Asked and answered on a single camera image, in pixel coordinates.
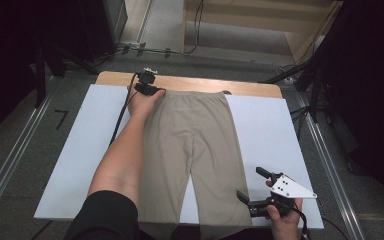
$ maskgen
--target pants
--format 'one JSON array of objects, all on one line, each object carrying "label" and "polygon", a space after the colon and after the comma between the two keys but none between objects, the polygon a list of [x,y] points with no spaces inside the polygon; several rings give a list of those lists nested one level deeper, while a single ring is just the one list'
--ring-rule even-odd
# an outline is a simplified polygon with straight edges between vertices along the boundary
[{"label": "pants", "polygon": [[[201,226],[252,225],[236,197],[236,190],[248,190],[223,93],[167,91],[156,103],[145,126],[139,221],[179,223],[189,175]],[[203,238],[210,236],[202,229]]]}]

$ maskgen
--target white bracket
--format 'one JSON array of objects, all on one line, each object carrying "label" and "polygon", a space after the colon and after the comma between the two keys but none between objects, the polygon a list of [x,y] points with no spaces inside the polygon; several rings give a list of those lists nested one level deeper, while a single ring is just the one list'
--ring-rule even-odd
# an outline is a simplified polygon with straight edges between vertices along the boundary
[{"label": "white bracket", "polygon": [[271,191],[286,198],[317,198],[317,194],[299,185],[286,175],[278,178]]}]

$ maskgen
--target wooden board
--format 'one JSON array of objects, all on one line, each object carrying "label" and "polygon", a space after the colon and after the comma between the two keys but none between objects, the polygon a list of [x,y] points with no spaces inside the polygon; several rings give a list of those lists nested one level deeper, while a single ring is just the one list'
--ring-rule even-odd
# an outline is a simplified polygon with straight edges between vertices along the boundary
[{"label": "wooden board", "polygon": [[[132,77],[133,73],[102,72],[99,74],[96,84],[127,86]],[[163,75],[157,75],[154,84],[161,88],[176,91],[221,92],[227,90],[233,95],[282,98],[280,88],[271,84]]]}]

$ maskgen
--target floor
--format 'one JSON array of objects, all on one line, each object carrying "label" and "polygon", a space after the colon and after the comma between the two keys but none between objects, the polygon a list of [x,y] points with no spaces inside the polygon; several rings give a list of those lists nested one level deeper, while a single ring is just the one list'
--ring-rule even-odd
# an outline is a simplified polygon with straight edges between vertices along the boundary
[{"label": "floor", "polygon": [[[137,2],[141,1],[145,5],[148,2],[146,0]],[[169,26],[163,23],[163,20],[167,19],[166,15],[170,15],[163,11],[167,9],[169,3],[178,4],[174,1],[152,1],[147,19],[144,18],[146,9],[140,9],[144,16],[139,19],[146,20],[143,32],[139,34],[141,30],[136,28],[134,33],[129,35],[129,31],[126,29],[126,34],[123,34],[124,38],[121,39],[121,42],[134,44],[146,42],[146,47],[149,48],[170,48],[173,51],[180,51],[179,39],[167,38],[169,31],[161,30]],[[191,26],[193,24],[189,23],[185,49],[194,45],[195,37]],[[139,56],[136,52],[130,51],[124,55],[114,56],[99,69],[133,72],[137,70],[138,66],[146,65],[152,66],[166,75],[256,82],[273,77],[282,71],[282,66],[294,63],[281,32],[245,28],[231,29],[210,24],[201,26],[202,41],[200,41],[198,51],[191,56],[167,58],[164,55],[146,52]],[[253,36],[252,39],[259,40],[245,42],[244,35]],[[42,114],[41,120],[34,126],[34,132],[31,133],[21,156],[16,159],[17,164],[11,172],[12,177],[5,183],[7,184],[5,190],[0,193],[2,194],[0,197],[0,239],[61,239],[69,225],[69,222],[54,221],[38,238],[35,238],[35,233],[40,232],[48,221],[33,219],[32,216],[76,118],[84,94],[89,85],[94,83],[96,76],[89,75],[82,70],[71,70],[63,79],[48,77],[51,78],[48,87],[54,87],[55,90],[50,96],[47,108],[40,113]],[[308,97],[307,95],[310,93],[310,89],[307,93],[298,93],[288,82],[282,81],[278,85],[281,87],[291,111],[302,107],[302,96]],[[32,116],[31,106],[34,101],[33,92],[1,124],[0,169],[8,156],[12,154],[14,143]],[[64,121],[61,121],[63,114],[61,111],[68,112]],[[314,191],[319,196],[320,211],[325,218],[325,229],[312,231],[313,239],[384,239],[384,187],[370,176],[357,176],[348,171],[346,153],[341,148],[340,142],[326,121],[323,112],[319,113],[318,119],[320,120],[318,128],[328,146],[333,166],[345,188],[346,197],[355,212],[363,236],[355,237],[344,221],[344,213],[340,208],[341,203],[335,195],[328,171],[317,149],[317,142],[311,131],[312,126],[308,124],[309,120],[307,120],[300,131],[300,146]],[[191,232],[179,231],[178,235],[173,238],[196,239],[197,235]],[[259,239],[261,236],[265,236],[263,232],[255,231],[242,234],[231,239]]]}]

